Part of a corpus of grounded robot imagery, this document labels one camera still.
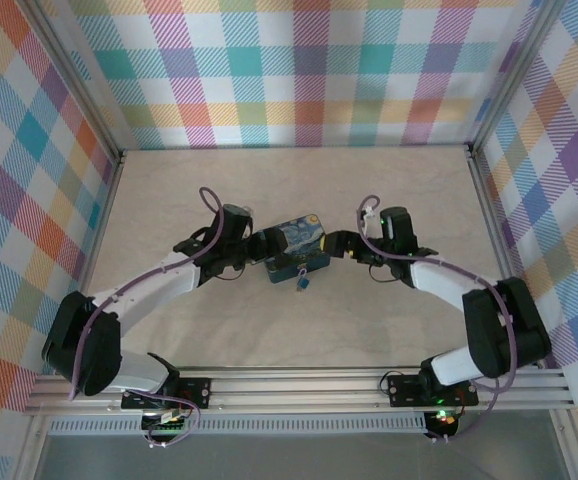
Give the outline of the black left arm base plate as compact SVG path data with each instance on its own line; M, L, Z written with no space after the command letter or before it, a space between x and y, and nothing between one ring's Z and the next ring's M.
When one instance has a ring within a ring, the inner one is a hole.
M161 387L157 395L175 397L177 399L184 399L195 403L200 409L207 409L211 395L211 379L210 378L185 378L179 377L177 379L168 381L164 387ZM123 410L167 410L173 408L188 409L188 406L163 400L160 398L153 398L144 393L127 393L125 392L121 397L121 408Z

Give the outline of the aluminium side rail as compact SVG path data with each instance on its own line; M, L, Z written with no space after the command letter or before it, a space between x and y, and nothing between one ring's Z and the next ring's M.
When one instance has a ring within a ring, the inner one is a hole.
M496 216L493 196L487 186L486 178L481 168L479 153L471 143L465 144L464 149L469 172L500 273L503 278L517 276L517 272L511 262L501 223Z
M81 293L86 293L89 289L89 286L92 281L92 277L94 274L94 270L96 267L96 263L98 260L98 256L100 253L102 241L104 238L105 230L108 224L108 219L113 208L114 199L118 190L118 186L120 183L122 171L124 168L126 157L126 151L121 153L120 159L114 163L112 169L112 175L110 177L110 184L109 188L103 203L102 208L100 209L98 220L96 224L96 228L94 230L94 234L92 240L90 242L90 251L88 256L86 257L86 261L83 266L83 270L81 271L80 279L78 280L78 284L75 288L76 291Z

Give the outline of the starry night print tin box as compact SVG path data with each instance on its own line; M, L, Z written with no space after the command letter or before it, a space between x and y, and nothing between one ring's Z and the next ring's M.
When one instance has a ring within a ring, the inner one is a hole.
M298 217L278 224L277 227L282 229L286 236L287 248L276 257L265 261L272 284L289 280L297 283L301 268L306 267L309 274L330 265L330 256L320 246L325 230L316 214Z

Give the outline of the aluminium frame post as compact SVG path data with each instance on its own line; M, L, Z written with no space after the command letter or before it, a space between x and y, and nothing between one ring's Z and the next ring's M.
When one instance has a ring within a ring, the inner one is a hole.
M501 64L501 77L483 103L474 132L466 143L472 156L483 149L493 134L566 2L540 0L530 8L532 16L526 17L519 27L519 40L514 40L509 47Z
M85 118L89 121L93 132L101 141L103 149L116 164L121 164L123 150L118 147L111 130L98 109L98 105L88 91L72 56L60 36L56 33L50 17L45 13L40 0L16 1L38 35L50 59L55 64L56 70L65 81L68 90L73 94Z
M578 480L578 435L568 410L549 411L570 480Z
M49 416L31 416L30 424L12 477L13 480L35 479L49 426Z

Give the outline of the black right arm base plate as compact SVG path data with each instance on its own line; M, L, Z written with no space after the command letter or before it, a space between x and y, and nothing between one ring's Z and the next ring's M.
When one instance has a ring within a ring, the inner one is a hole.
M469 382L445 386L421 375L388 376L387 393L391 407L471 407L479 403Z

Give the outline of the long aluminium base rail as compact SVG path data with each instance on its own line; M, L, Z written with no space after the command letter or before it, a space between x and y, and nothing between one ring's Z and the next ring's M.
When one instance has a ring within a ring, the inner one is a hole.
M204 414L370 413L392 409L390 389L380 383L388 369L380 368L189 368L184 378L208 378L210 393ZM28 415L118 415L122 390L111 387L92 396L68 399L70 384L57 375L41 376L27 402ZM494 397L471 387L478 396L468 412L567 410L574 407L572 392L559 369L524 368L511 388Z

